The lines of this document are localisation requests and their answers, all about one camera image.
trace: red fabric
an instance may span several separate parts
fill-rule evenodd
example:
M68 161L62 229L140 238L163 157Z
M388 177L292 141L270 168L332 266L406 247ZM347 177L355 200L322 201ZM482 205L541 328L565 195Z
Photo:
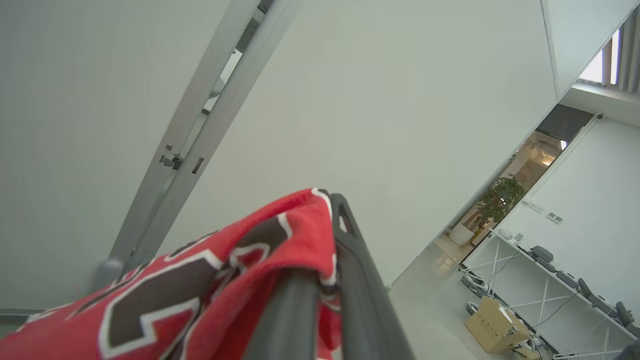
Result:
M77 302L34 316L0 341L0 359L240 359L281 269L317 270L335 309L328 197L303 190ZM319 308L318 356L339 346L340 318Z

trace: floor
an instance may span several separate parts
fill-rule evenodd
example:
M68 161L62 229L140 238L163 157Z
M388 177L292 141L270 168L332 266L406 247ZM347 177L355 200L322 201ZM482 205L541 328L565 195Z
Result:
M473 246L467 245L465 247L460 247L458 244L454 243L446 234L440 235L440 237L433 240L433 243L438 245L442 251L444 251L448 256L450 256L453 261L460 263L462 259L464 259L469 253L471 253L474 249Z
M467 330L467 302L480 299L461 278L456 261L431 243L393 284L391 301L416 359L519 359L486 353Z

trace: white wall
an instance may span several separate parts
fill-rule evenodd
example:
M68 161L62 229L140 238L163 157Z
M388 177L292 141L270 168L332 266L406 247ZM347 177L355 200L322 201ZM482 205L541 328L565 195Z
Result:
M544 0L558 96L569 89L638 0Z
M0 307L87 289L228 4L0 2Z
M555 103L537 2L308 1L160 251L317 186L390 284Z
M640 271L640 129L601 120L568 149L569 156L532 190L545 212L520 203L500 227L547 248L556 268L584 278L594 293L640 313L640 288L633 281ZM564 221L546 219L550 211ZM525 240L523 246L535 244Z

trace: metal hinge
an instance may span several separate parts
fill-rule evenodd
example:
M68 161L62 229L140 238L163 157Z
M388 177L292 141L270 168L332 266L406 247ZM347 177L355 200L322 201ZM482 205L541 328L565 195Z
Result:
M184 158L180 157L180 154L173 155L173 159L169 159L164 155L160 157L160 163L162 163L162 165L172 167L174 170L178 170L183 162Z

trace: desk leg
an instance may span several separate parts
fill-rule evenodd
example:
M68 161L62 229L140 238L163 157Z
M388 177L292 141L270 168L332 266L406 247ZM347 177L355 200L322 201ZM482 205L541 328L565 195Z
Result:
M491 280L489 280L489 290L487 291L487 294L491 294L491 287L493 284L493 275L495 274L495 264L498 262L499 252L500 252L500 242L497 241L495 246L495 257L493 257L493 268L491 270Z
M542 325L542 314L545 312L545 301L547 300L547 289L549 288L549 276L547 276L547 280L545 281L545 292L542 294L542 305L540 306L540 319L538 320L538 328L536 329L536 334L540 335L540 326Z
M491 287L491 294L495 294L495 287L498 285L498 272L495 273L495 277L493 278L493 286Z
M611 326L609 324L607 324L607 332L605 332L605 336L604 336L604 348L602 349L602 351L607 352L607 347L609 346L609 329L611 328Z
M619 354L624 349L619 350L610 350L610 351L600 351L600 352L572 352L572 353L563 353L563 354L555 354L553 356L554 360L561 359L577 359L579 357L588 357L588 356L598 356L598 355L611 355L611 354Z

